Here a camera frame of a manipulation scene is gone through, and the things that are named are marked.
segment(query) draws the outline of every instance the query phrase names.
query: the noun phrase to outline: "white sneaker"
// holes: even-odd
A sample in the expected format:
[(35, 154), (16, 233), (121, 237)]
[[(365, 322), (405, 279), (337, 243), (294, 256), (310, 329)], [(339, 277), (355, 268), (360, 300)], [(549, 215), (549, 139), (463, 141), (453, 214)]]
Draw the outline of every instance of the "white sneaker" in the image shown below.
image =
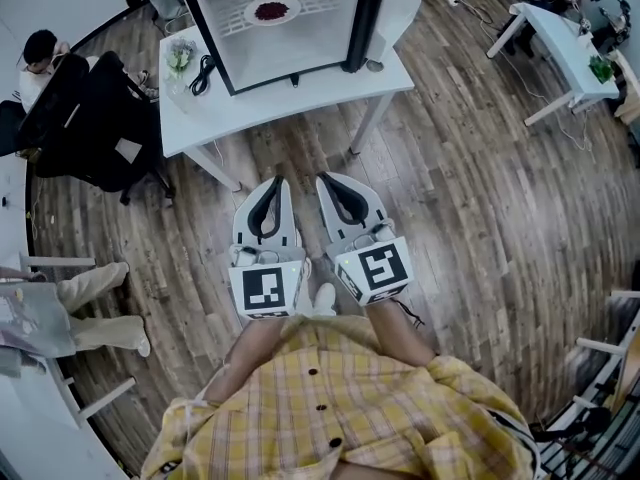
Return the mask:
[(149, 357), (149, 354), (151, 354), (151, 343), (149, 342), (149, 338), (147, 338), (147, 333), (144, 333), (143, 338), (140, 340), (138, 354), (142, 357)]
[(323, 284), (313, 300), (313, 314), (335, 316), (336, 288), (331, 283)]

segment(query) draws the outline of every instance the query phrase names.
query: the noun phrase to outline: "table leg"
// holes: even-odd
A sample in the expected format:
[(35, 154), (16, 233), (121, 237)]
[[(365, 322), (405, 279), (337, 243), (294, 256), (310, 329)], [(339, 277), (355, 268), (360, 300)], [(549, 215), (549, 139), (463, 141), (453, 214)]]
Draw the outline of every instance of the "table leg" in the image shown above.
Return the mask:
[(573, 98), (573, 91), (569, 91), (564, 96), (560, 96), (557, 100), (552, 101), (542, 110), (536, 112), (531, 117), (525, 119), (524, 120), (525, 126), (531, 126), (533, 123), (539, 121), (543, 117), (548, 116), (552, 112), (555, 112), (560, 107), (567, 105), (572, 100), (572, 98)]
[(354, 155), (360, 154), (374, 128), (378, 126), (380, 119), (387, 111), (394, 95), (395, 92), (388, 92), (387, 94), (383, 94), (382, 96), (377, 96), (369, 100), (367, 111), (364, 114), (360, 128), (358, 128), (356, 136), (351, 142), (351, 147), (349, 148)]
[(598, 103), (600, 101), (602, 101), (602, 98), (594, 98), (592, 100), (586, 101), (582, 105), (578, 105), (577, 107), (572, 108), (571, 112), (573, 112), (574, 114), (577, 114), (578, 112), (582, 112), (584, 110), (587, 110), (591, 105), (595, 105), (596, 103)]
[(513, 23), (511, 23), (511, 25), (507, 27), (507, 30), (504, 31), (504, 34), (502, 34), (493, 44), (493, 46), (489, 48), (487, 57), (493, 59), (496, 54), (502, 49), (502, 47), (507, 43), (507, 41), (514, 36), (514, 34), (518, 31), (524, 21), (524, 14), (518, 14), (518, 16), (516, 16), (516, 19), (513, 20)]
[(211, 174), (211, 176), (217, 179), (220, 183), (229, 187), (233, 192), (240, 190), (240, 182), (227, 173), (227, 171), (225, 171), (218, 163), (216, 158), (209, 153), (207, 148), (204, 146), (189, 148), (184, 152), (184, 154)]

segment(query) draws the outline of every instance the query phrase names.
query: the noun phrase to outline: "wire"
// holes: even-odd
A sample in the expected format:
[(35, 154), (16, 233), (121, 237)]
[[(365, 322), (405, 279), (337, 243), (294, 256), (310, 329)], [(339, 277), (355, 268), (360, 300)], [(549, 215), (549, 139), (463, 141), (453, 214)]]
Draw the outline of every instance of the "wire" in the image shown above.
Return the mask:
[(196, 79), (191, 82), (189, 89), (194, 96), (204, 94), (209, 88), (209, 75), (216, 69), (216, 63), (211, 55), (203, 55), (200, 59), (200, 73)]
[[(471, 11), (471, 14), (474, 15), (476, 18), (478, 18), (480, 20), (480, 28), (482, 29), (482, 31), (484, 32), (484, 34), (492, 41), (494, 41), (493, 36), (491, 35), (491, 33), (484, 27), (484, 25), (489, 25), (491, 26), (491, 28), (495, 29), (495, 30), (499, 30), (500, 32), (502, 32), (501, 29), (497, 29), (496, 27), (493, 27), (492, 24), (494, 23), (493, 18), (491, 18), (491, 16), (489, 15), (489, 13), (482, 8), (477, 8), (474, 7), (473, 5), (465, 2), (464, 0), (457, 0), (460, 3), (464, 4), (468, 10)], [(490, 21), (484, 20), (480, 14), (480, 11), (486, 13), (489, 16)], [(505, 53), (500, 50), (500, 54), (504, 57), (504, 59), (507, 61), (507, 63), (509, 64), (509, 66), (511, 66), (511, 69), (513, 69), (516, 74), (518, 75), (518, 77), (520, 78), (520, 81), (522, 82), (522, 85), (524, 87), (524, 90), (527, 91), (527, 93), (535, 98), (539, 98), (541, 100), (543, 100), (547, 105), (550, 104), (549, 100), (545, 97), (542, 96), (540, 94), (536, 94), (533, 91), (531, 91), (529, 89), (529, 87), (527, 86), (527, 83), (524, 80), (524, 77), (522, 76), (522, 74), (520, 73), (520, 71), (518, 71), (518, 69), (513, 65), (513, 63), (509, 60), (509, 57), (507, 57), (505, 55)], [(558, 113), (555, 113), (556, 116), (556, 121), (558, 122), (558, 128), (560, 128), (560, 131), (569, 139), (571, 139), (571, 141), (573, 142), (574, 146), (579, 149), (580, 151), (588, 151), (590, 153), (592, 153), (593, 150), (593, 143), (591, 142), (591, 140), (587, 137), (586, 135), (586, 131), (587, 131), (587, 119), (589, 117), (589, 112), (591, 112), (591, 110), (587, 110), (585, 112), (585, 116), (584, 116), (584, 121), (583, 121), (583, 127), (582, 127), (582, 145), (579, 144), (578, 139), (576, 139), (575, 137), (573, 137), (572, 135), (570, 135), (569, 133), (567, 133), (565, 131), (565, 129), (562, 127), (562, 123), (560, 122), (560, 116), (558, 115)]]
[(214, 140), (213, 145), (216, 147), (216, 151), (218, 152), (218, 155), (220, 155), (220, 162), (222, 163), (222, 167), (224, 167), (224, 157), (222, 156), (222, 153), (220, 152), (220, 148), (218, 147), (218, 141)]
[(391, 300), (393, 302), (395, 302), (396, 304), (398, 304), (407, 315), (409, 315), (411, 318), (413, 318), (413, 326), (416, 329), (418, 327), (420, 327), (421, 325), (424, 325), (424, 321), (422, 320), (422, 318), (420, 318), (415, 313), (412, 313), (411, 310), (407, 307), (407, 305), (405, 303), (400, 302), (398, 299), (391, 299)]
[(171, 20), (167, 21), (167, 22), (164, 24), (164, 31), (165, 31), (165, 33), (167, 33), (167, 34), (171, 35), (171, 32), (169, 32), (169, 31), (167, 30), (167, 28), (169, 28), (169, 25), (171, 25), (174, 21), (179, 20), (179, 19), (180, 19), (180, 18), (182, 18), (183, 16), (186, 16), (187, 14), (191, 14), (191, 12), (190, 12), (190, 11), (185, 11), (185, 12), (183, 12), (180, 16), (176, 16), (175, 18), (173, 18), (173, 19), (171, 19)]
[(156, 28), (160, 31), (160, 33), (162, 34), (162, 37), (165, 37), (165, 38), (167, 37), (167, 34), (165, 33), (165, 31), (164, 31), (164, 30), (162, 30), (162, 29), (158, 26), (158, 23), (156, 22), (156, 20), (153, 20), (153, 26), (154, 26), (154, 27), (156, 27)]

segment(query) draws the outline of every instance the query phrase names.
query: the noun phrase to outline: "desk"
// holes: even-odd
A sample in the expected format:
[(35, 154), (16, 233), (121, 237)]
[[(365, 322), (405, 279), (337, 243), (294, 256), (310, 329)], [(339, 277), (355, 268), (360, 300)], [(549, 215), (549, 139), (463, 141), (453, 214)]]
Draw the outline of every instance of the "desk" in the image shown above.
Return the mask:
[[(0, 265), (20, 270), (29, 256), (24, 213), (27, 162), (13, 155), (2, 157), (0, 173), (0, 194), (9, 200), (9, 207), (0, 210)], [(44, 471), (47, 478), (69, 478), (63, 473), (68, 469), (79, 478), (127, 480), (86, 421), (88, 413), (78, 407), (57, 361), (47, 359), (46, 366), (45, 375), (24, 368), (20, 379), (0, 376), (0, 420), (11, 428), (0, 436), (0, 447), (9, 463), (23, 478), (34, 469), (42, 474), (30, 478), (44, 478)], [(24, 452), (30, 446), (39, 451), (35, 464), (30, 464), (32, 454)]]
[(538, 32), (538, 37), (555, 59), (571, 87), (569, 92), (525, 119), (526, 126), (531, 126), (564, 105), (568, 105), (576, 113), (605, 98), (617, 98), (620, 95), (613, 78), (601, 84), (591, 72), (589, 60), (592, 55), (598, 56), (598, 52), (590, 41), (587, 41), (585, 46), (578, 40), (580, 27), (577, 23), (523, 3), (512, 5), (510, 12), (518, 14), (518, 17), (487, 52), (487, 57), (495, 57), (524, 22), (528, 21)]
[(217, 139), (252, 126), (316, 108), (371, 98), (360, 129), (351, 143), (351, 151), (359, 153), (396, 92), (413, 89), (414, 84), (398, 55), (392, 51), (384, 69), (373, 73), (366, 67), (357, 73), (345, 73), (339, 67), (327, 68), (300, 76), (299, 87), (281, 80), (257, 89), (230, 96), (219, 72), (214, 71), (210, 86), (201, 96), (191, 93), (179, 99), (169, 87), (170, 76), (165, 52), (172, 40), (194, 41), (197, 52), (183, 79), (190, 83), (199, 71), (200, 57), (208, 54), (197, 27), (191, 27), (160, 41), (160, 121), (164, 155), (185, 153), (214, 178), (231, 190), (240, 183), (225, 171), (217, 159), (203, 147)]

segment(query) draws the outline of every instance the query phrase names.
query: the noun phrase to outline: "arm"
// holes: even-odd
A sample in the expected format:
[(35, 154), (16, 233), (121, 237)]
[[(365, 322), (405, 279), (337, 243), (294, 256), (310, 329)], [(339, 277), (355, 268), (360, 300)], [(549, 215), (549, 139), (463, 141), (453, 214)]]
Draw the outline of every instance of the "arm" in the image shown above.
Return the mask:
[(436, 356), (392, 300), (367, 306), (367, 316), (383, 355), (411, 366), (427, 366)]
[(222, 403), (244, 386), (254, 370), (271, 359), (284, 323), (284, 318), (251, 322), (231, 347), (223, 370), (207, 386), (204, 399)]

